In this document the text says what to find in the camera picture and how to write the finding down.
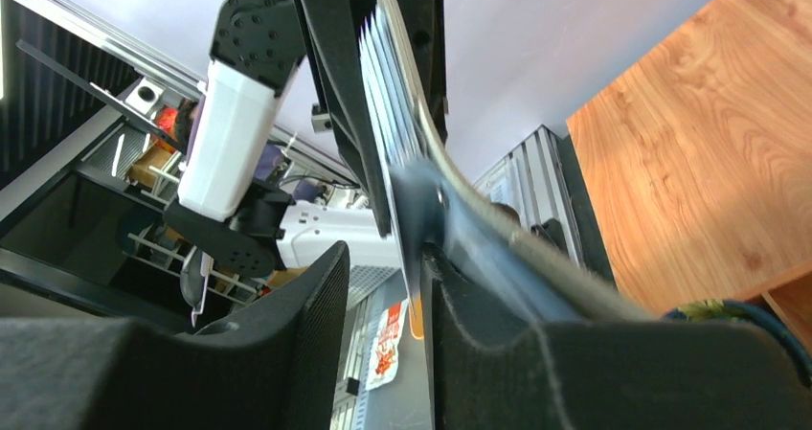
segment blue fabric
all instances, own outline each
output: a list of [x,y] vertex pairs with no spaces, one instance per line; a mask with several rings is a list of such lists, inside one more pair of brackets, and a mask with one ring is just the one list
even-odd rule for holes
[[679,306],[663,316],[685,322],[748,323],[767,331],[784,348],[798,371],[801,383],[812,385],[812,357],[801,341],[776,317],[761,307],[727,299],[708,299]]

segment snack package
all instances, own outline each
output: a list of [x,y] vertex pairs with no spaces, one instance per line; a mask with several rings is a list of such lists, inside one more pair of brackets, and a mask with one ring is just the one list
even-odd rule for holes
[[392,382],[397,374],[397,345],[403,335],[409,300],[395,304],[383,311],[375,338],[372,340],[370,368],[367,372],[367,390]]

